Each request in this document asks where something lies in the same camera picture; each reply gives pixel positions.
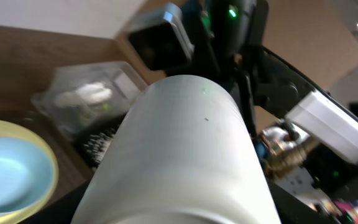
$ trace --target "white roller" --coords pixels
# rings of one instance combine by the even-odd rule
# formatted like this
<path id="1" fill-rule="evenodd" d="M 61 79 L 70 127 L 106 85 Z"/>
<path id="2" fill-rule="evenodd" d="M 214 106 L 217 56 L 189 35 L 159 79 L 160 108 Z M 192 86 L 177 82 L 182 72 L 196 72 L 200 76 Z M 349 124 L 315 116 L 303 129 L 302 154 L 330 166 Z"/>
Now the white roller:
<path id="1" fill-rule="evenodd" d="M 134 103 L 72 223 L 280 223 L 231 96 L 181 75 Z"/>

